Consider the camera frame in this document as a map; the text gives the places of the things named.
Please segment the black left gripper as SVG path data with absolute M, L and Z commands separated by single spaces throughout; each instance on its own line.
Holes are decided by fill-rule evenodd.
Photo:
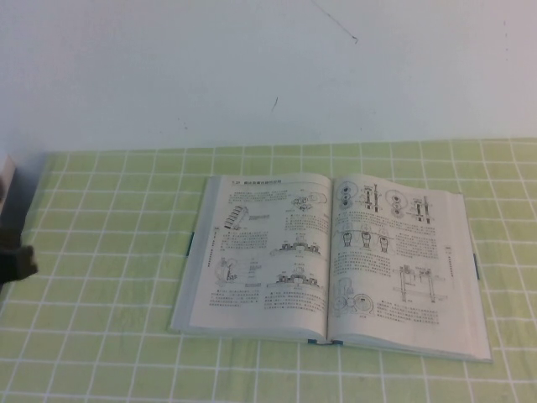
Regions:
M 24 280 L 39 271 L 30 245 L 1 243 L 1 286 Z

